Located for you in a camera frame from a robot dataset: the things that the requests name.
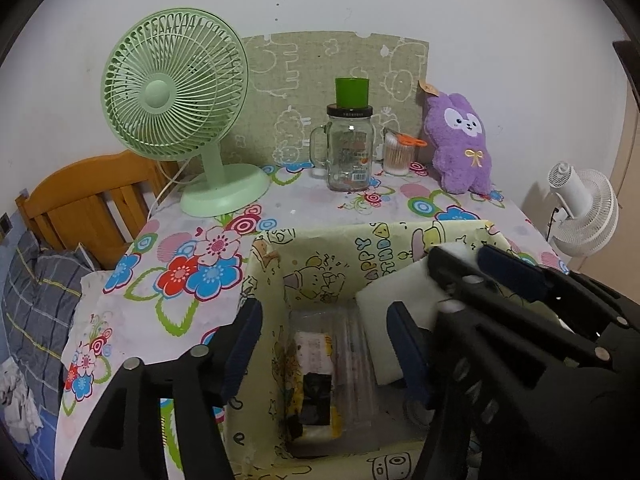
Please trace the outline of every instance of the cotton swab container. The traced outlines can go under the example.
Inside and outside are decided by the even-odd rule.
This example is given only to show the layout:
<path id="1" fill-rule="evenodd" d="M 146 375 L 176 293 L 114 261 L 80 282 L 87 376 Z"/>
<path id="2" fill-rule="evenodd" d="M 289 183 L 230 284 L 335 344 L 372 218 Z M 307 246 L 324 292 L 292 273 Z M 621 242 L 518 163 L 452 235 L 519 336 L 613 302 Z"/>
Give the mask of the cotton swab container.
<path id="1" fill-rule="evenodd" d="M 396 176 L 408 174 L 409 165 L 415 159 L 416 147 L 423 148 L 427 143 L 424 140 L 414 139 L 408 135 L 394 132 L 389 128 L 385 128 L 384 132 L 385 144 L 382 169 L 386 173 Z"/>

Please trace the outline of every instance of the white fan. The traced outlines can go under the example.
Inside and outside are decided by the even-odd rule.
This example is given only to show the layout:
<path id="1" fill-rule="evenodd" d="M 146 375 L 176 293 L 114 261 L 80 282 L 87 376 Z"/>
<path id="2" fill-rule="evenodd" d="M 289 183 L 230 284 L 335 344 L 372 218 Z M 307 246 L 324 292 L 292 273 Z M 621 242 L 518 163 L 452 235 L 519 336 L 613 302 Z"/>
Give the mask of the white fan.
<path id="1" fill-rule="evenodd" d="M 590 256 L 611 240 L 618 225 L 618 199 L 606 176 L 558 162 L 549 171 L 549 188 L 566 212 L 552 233 L 560 251 Z"/>

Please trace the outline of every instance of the wooden headboard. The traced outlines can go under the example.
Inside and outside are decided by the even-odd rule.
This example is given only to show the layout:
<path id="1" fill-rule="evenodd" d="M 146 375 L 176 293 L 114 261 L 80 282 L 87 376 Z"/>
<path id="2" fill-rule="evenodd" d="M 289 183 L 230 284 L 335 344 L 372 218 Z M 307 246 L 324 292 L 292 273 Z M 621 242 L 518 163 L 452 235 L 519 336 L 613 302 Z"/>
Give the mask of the wooden headboard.
<path id="1" fill-rule="evenodd" d="M 162 162 L 164 172 L 176 173 L 175 162 Z M 146 223 L 148 208 L 140 184 L 148 182 L 157 197 L 167 179 L 154 160 L 125 151 L 94 156 L 56 171 L 28 198 L 15 203 L 29 229 L 54 249 L 87 247 L 103 269 L 113 269 L 126 252 L 125 241 L 109 212 L 111 198 L 132 238 Z"/>

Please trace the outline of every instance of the purple plush toy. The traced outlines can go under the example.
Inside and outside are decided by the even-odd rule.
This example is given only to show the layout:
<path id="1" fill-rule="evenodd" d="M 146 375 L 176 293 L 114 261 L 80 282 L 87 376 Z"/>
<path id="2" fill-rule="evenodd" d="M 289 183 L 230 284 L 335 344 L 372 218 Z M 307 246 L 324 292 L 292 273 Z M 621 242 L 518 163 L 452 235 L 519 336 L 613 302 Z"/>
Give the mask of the purple plush toy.
<path id="1" fill-rule="evenodd" d="M 469 102 L 460 94 L 441 92 L 428 97 L 427 106 L 424 131 L 436 148 L 433 167 L 442 176 L 442 189 L 452 194 L 468 190 L 489 194 L 491 156 L 482 123 Z"/>

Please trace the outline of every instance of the fan center hub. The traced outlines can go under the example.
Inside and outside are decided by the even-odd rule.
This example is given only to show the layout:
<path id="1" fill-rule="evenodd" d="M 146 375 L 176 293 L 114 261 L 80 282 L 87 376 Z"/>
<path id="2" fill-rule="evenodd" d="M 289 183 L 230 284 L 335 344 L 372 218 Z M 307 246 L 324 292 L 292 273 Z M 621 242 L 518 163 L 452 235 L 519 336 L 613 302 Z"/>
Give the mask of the fan center hub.
<path id="1" fill-rule="evenodd" d="M 145 103 L 151 108 L 162 108 L 171 95 L 169 85 L 161 79 L 150 81 L 143 92 Z"/>

